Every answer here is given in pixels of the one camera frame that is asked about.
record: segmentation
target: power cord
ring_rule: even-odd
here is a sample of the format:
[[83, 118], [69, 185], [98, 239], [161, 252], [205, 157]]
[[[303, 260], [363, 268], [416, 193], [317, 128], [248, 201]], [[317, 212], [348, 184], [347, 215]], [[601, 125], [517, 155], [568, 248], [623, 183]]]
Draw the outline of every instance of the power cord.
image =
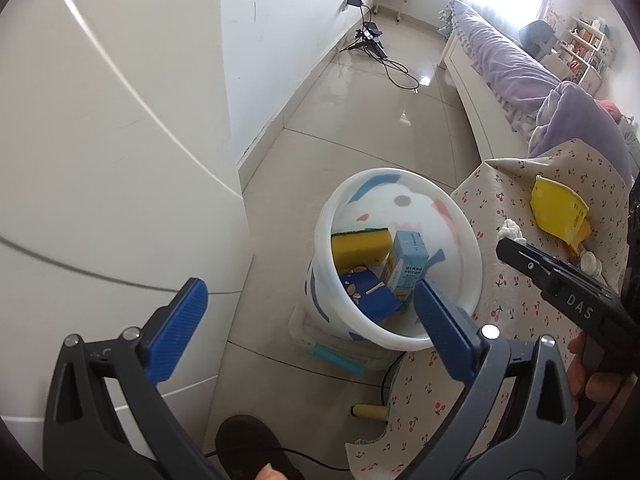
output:
[[406, 354], [406, 352], [402, 352], [398, 357], [396, 357], [396, 360], [393, 361], [393, 363], [391, 363], [391, 366], [386, 369], [385, 376], [382, 378], [382, 384], [380, 384], [380, 405], [382, 406], [386, 406], [386, 402], [385, 402], [386, 378], [388, 377], [389, 372], [393, 369], [394, 366], [398, 364], [398, 361], [402, 358], [402, 356], [404, 356], [404, 354]]
[[295, 449], [289, 449], [287, 447], [230, 447], [229, 449], [222, 449], [222, 450], [216, 450], [216, 451], [205, 453], [205, 457], [210, 458], [212, 456], [216, 456], [219, 453], [237, 453], [237, 452], [247, 452], [247, 451], [286, 451], [287, 453], [293, 453], [298, 456], [301, 456], [302, 458], [306, 458], [307, 460], [311, 460], [311, 462], [315, 462], [318, 465], [321, 465], [322, 467], [330, 469], [331, 471], [350, 471], [348, 467], [347, 468], [334, 467], [332, 465], [325, 464], [324, 462], [320, 462], [319, 460], [313, 458], [312, 456], [296, 451]]
[[[362, 7], [365, 7], [368, 11], [369, 11], [369, 23], [371, 22], [371, 18], [373, 16], [373, 12], [371, 11], [371, 9], [369, 7], [367, 7], [365, 4], [361, 4], [360, 6], [360, 15], [362, 17], [362, 28], [364, 29], [365, 27], [365, 19], [364, 19], [364, 12], [362, 12]], [[353, 43], [351, 43], [350, 45], [346, 46], [344, 49], [342, 49], [340, 52], [344, 52], [345, 50], [351, 48], [353, 45], [355, 45], [356, 43], [358, 43], [358, 39], [356, 39]], [[380, 59], [378, 56], [372, 54], [368, 48], [366, 47], [359, 47], [358, 50], [363, 51], [365, 54], [367, 54], [367, 56], [369, 56], [371, 59], [375, 60], [376, 62], [380, 63], [382, 66], [385, 67], [385, 72], [386, 72], [386, 77], [389, 79], [389, 81], [391, 81], [394, 85], [396, 85], [398, 88], [401, 88], [402, 90], [417, 90], [418, 88], [420, 88], [420, 82], [411, 74], [409, 74], [409, 69], [407, 67], [405, 67], [402, 63], [399, 63], [397, 61], [393, 61], [389, 58], [387, 59]], [[415, 86], [402, 86], [399, 85], [398, 83], [396, 83], [393, 78], [391, 77], [391, 74], [389, 74], [389, 69], [393, 69], [393, 70], [398, 70], [398, 72], [403, 73], [405, 76], [413, 79], [415, 81]]]

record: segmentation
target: gray chair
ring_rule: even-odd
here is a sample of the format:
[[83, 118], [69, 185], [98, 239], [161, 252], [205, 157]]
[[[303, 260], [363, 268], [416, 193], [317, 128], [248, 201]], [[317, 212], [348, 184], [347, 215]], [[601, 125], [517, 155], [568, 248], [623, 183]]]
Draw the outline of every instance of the gray chair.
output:
[[536, 61], [542, 61], [542, 58], [549, 54], [558, 42], [551, 25], [542, 20], [536, 20], [522, 27], [518, 37], [521, 48]]

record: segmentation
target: blue gripper pad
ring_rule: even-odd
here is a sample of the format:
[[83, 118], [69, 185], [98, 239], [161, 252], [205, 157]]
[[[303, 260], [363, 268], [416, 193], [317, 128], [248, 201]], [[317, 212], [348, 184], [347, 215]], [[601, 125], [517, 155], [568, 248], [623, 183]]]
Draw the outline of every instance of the blue gripper pad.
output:
[[469, 386], [481, 351], [473, 320], [460, 307], [445, 304], [426, 280], [415, 285], [414, 308], [451, 378]]
[[208, 301], [207, 285], [190, 278], [171, 303], [158, 308], [146, 322], [140, 350], [146, 378], [153, 386], [171, 377], [204, 316]]

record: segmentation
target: white bed frame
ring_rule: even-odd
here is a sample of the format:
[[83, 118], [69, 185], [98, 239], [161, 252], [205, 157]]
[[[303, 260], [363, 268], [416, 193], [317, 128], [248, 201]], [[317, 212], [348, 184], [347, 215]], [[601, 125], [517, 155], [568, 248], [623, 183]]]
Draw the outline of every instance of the white bed frame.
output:
[[502, 105], [472, 67], [457, 34], [452, 34], [447, 41], [438, 66], [447, 68], [456, 84], [482, 160], [525, 158], [527, 141], [511, 131]]

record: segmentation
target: stool leg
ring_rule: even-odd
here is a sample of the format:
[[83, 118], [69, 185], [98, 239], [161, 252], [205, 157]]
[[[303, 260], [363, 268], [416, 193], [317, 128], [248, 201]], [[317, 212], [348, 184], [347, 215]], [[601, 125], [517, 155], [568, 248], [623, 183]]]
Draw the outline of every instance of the stool leg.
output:
[[370, 418], [386, 422], [386, 406], [376, 406], [375, 404], [356, 404], [351, 407], [351, 415], [359, 418]]

